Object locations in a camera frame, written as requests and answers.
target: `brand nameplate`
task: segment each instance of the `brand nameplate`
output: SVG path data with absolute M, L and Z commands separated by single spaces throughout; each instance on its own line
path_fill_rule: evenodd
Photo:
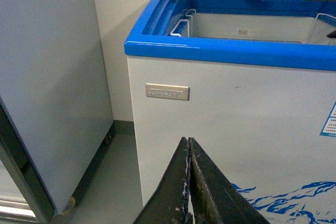
M 189 101 L 189 87 L 146 83 L 146 96 Z

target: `gray refrigerator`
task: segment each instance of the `gray refrigerator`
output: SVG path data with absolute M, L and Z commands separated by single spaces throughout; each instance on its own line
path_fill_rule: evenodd
M 113 123 L 95 3 L 1 0 L 0 8 L 0 170 L 19 171 L 11 176 L 24 194 L 39 181 L 49 208 L 33 210 L 48 222 Z

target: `blue sticker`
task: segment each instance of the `blue sticker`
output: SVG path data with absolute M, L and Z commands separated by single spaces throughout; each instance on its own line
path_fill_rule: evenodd
M 336 137 L 336 103 L 334 104 L 320 135 Z

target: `blue freezer lid frame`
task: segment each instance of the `blue freezer lid frame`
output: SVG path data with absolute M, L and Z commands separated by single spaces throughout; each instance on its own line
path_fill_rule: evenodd
M 149 22 L 158 22 L 153 14 L 162 13 L 169 1 L 148 3 L 125 41 L 126 55 L 336 71 L 336 46 L 144 33 Z

